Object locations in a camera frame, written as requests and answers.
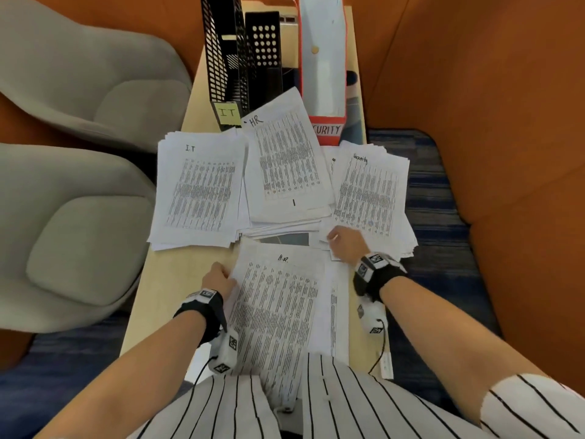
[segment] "yellow sticky note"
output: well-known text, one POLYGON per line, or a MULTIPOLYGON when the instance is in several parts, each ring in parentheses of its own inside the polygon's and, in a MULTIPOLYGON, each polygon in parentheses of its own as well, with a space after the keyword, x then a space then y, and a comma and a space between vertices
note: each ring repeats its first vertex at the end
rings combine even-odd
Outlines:
POLYGON ((219 123, 222 125, 242 125, 237 103, 214 103, 214 106, 218 113, 219 123))

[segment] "light wood tabletop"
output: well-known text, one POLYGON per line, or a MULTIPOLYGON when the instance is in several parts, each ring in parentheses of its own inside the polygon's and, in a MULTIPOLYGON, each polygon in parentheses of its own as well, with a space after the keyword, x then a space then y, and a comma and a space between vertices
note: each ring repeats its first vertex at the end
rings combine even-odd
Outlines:
MULTIPOLYGON (((265 6, 259 2, 242 3, 244 11, 278 10, 281 15, 296 16, 294 7, 265 6)), ((352 8, 346 7, 347 18, 347 69, 359 73, 353 28, 352 8)), ((298 28, 295 24, 282 24, 282 63, 284 67, 298 66, 298 28)), ((362 141, 366 141, 360 82, 348 87, 348 98, 359 100, 362 141)), ((193 90, 186 110, 182 131, 219 132, 207 84, 205 53, 203 52, 193 90)), ((189 246, 154 252, 149 250, 136 294, 121 354, 168 322, 179 303, 190 293, 198 291, 201 279, 214 262, 231 268, 238 256, 238 246, 231 249, 189 246)), ((369 371, 380 354, 381 338, 362 330, 357 317, 357 298, 349 280, 349 361, 359 371, 369 371)))

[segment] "perforated black organizer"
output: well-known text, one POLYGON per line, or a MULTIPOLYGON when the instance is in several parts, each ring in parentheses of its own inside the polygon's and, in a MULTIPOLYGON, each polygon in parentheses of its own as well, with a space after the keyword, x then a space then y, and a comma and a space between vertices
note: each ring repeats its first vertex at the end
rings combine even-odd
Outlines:
POLYGON ((201 0, 201 13, 209 100, 225 130, 237 126, 234 103, 243 117, 282 93, 280 14, 248 12, 244 23, 240 0, 201 0))

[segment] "hand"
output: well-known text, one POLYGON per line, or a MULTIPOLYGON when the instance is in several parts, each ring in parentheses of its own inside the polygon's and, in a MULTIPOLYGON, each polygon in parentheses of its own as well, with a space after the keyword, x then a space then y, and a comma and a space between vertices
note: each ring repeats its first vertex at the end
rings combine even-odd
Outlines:
POLYGON ((229 272, 219 262, 215 262, 211 265, 209 272, 203 277, 201 281, 201 288, 208 288, 215 290, 221 297, 223 297, 223 303, 227 302, 230 294, 232 293, 233 287, 236 286, 235 279, 228 279, 229 272))
POLYGON ((333 254, 353 267, 370 253, 362 233, 357 229, 337 226, 327 234, 327 240, 333 254))

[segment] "striped shirt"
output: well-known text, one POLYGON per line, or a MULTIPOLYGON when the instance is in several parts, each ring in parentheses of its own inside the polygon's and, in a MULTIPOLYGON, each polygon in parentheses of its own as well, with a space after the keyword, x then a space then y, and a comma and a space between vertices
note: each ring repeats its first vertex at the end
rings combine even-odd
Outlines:
MULTIPOLYGON (((481 407, 481 428, 400 388, 309 354, 302 406, 291 415, 305 439, 579 438, 585 399, 552 379, 512 376, 481 407)), ((157 414, 130 438, 280 438, 279 423, 257 376, 212 376, 157 414)))

